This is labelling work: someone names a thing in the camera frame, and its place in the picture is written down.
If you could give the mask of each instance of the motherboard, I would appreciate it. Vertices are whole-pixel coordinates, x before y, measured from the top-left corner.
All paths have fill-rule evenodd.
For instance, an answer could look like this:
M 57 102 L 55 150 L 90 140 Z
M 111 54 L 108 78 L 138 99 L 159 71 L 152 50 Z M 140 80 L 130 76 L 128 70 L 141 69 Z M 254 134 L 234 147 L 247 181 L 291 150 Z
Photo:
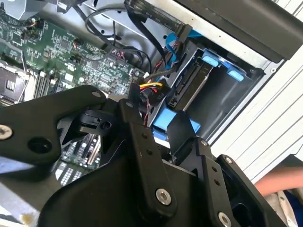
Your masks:
M 21 67 L 23 51 L 28 70 L 49 79 L 38 80 L 35 97 L 83 84 L 108 94 L 125 95 L 132 79 L 143 74 L 127 62 L 123 52 L 106 53 L 42 18 L 33 17 L 22 26 L 11 17 L 2 17 L 6 18 L 0 21 L 1 59 Z
M 35 79 L 32 98 L 84 84 L 108 94 L 127 95 L 131 81 L 143 75 L 140 69 L 128 63 L 123 52 L 106 52 L 50 21 L 33 17 L 21 22 L 7 15 L 2 17 L 0 63 L 3 64 L 0 69 L 4 69 L 2 81 L 0 78 L 0 92 L 3 90 L 0 100 L 1 95 L 6 99 L 0 103 L 9 100 L 7 105 L 13 105 L 20 101 L 26 84 L 26 79 L 16 71 L 8 72 L 5 64 L 17 67 L 19 71 L 26 68 L 27 74 Z M 56 168 L 57 179 L 62 185 L 99 167 L 100 141 L 99 136 L 88 134 L 62 150 Z

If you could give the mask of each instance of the yellow wire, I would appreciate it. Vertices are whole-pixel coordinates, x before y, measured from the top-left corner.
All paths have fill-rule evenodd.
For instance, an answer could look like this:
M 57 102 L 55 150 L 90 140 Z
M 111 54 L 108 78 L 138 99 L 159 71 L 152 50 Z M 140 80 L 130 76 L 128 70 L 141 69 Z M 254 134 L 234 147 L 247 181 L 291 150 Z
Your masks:
M 150 87 L 150 86 L 153 86 L 153 85 L 160 86 L 160 87 L 163 86 L 163 84 L 161 84 L 161 83 L 154 82 L 154 83 L 149 83 L 149 84 L 142 84 L 142 85 L 140 85 L 140 87 Z

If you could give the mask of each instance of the blue plastic tab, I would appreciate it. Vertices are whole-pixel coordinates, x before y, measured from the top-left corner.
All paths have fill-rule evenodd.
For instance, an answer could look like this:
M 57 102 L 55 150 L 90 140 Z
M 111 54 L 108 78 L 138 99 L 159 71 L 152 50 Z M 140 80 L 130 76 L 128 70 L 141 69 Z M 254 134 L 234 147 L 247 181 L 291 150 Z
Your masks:
M 219 57 L 207 50 L 204 51 L 202 60 L 214 67 L 217 67 L 219 65 Z
M 174 117 L 176 116 L 177 114 L 168 109 L 167 107 L 165 109 L 163 109 L 163 111 L 161 113 L 158 114 L 156 120 L 154 121 L 153 125 L 166 131 L 167 130 L 167 126 L 169 125 L 169 123 L 172 121 L 172 119 L 174 119 Z M 190 120 L 192 126 L 193 126 L 193 129 L 195 132 L 198 132 L 198 130 L 200 129 L 200 124 L 198 124 L 197 122 L 195 121 L 192 121 Z
M 245 76 L 241 70 L 237 69 L 234 66 L 229 67 L 229 69 L 227 70 L 227 74 L 235 78 L 239 82 L 244 80 L 244 76 Z
M 158 130 L 156 130 L 156 129 L 154 129 L 154 130 L 152 131 L 152 133 L 153 133 L 153 136 L 154 136 L 154 137 L 157 137 L 157 138 L 160 139 L 160 140 L 166 140 L 166 139 L 167 139 L 167 135 L 166 135 L 165 133 L 160 132 L 160 131 L 158 131 Z

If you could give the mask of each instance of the person's arm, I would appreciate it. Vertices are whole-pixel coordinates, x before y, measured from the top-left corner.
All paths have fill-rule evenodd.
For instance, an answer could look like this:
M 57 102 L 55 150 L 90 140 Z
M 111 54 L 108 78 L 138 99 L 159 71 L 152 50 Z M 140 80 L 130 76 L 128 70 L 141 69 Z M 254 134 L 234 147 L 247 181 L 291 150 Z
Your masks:
M 303 167 L 274 169 L 255 186 L 263 196 L 283 190 L 303 188 Z

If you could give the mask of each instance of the black mounting arm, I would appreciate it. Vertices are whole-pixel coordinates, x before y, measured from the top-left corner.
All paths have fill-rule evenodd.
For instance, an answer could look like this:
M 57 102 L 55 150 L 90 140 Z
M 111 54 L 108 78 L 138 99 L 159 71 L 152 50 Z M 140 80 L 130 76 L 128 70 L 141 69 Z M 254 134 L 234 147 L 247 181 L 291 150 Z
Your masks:
M 169 125 L 164 154 L 143 126 L 136 95 L 129 97 L 106 100 L 81 86 L 0 109 L 0 182 L 8 188 L 47 184 L 62 147 L 87 133 L 103 139 L 99 169 L 39 205 L 32 199 L 39 194 L 19 191 L 41 212 L 37 226 L 285 226 L 230 157 L 212 156 L 185 112 Z

